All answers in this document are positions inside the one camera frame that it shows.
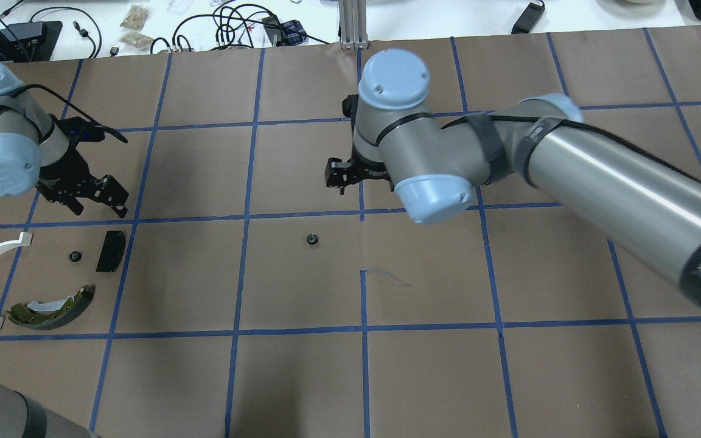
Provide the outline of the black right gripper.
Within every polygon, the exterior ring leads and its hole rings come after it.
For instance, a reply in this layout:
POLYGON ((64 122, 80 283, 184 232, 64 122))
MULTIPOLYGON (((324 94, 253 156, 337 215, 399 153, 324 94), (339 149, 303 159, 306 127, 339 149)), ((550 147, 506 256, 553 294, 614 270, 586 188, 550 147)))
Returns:
POLYGON ((386 181, 390 189, 394 183, 382 159, 378 146, 352 146, 350 158, 331 157, 325 167, 325 186, 339 189, 345 194, 348 186, 358 185, 365 180, 386 181))

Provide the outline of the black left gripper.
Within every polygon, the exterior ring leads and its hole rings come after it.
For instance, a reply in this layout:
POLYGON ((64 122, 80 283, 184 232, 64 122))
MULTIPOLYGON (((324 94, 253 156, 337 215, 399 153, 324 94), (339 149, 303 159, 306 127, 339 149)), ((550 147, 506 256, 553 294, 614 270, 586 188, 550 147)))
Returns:
POLYGON ((37 191, 48 203, 67 207, 75 216, 83 213, 81 198, 111 208, 119 218, 125 218, 128 213, 128 191, 112 175, 95 177, 78 152, 69 152, 55 163, 42 167, 37 191))

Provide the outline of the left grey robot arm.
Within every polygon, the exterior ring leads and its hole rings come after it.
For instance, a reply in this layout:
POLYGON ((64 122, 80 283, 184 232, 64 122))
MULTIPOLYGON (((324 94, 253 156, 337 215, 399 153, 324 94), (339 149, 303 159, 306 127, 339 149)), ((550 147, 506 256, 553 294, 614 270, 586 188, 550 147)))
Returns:
POLYGON ((0 198, 36 189, 47 202, 83 213, 81 199, 101 203, 125 217, 128 191, 111 175, 95 177, 78 152, 81 142, 101 142, 107 135, 127 142, 119 131, 86 112, 59 119, 42 108, 31 91, 58 94, 42 84, 23 83, 0 62, 0 198))

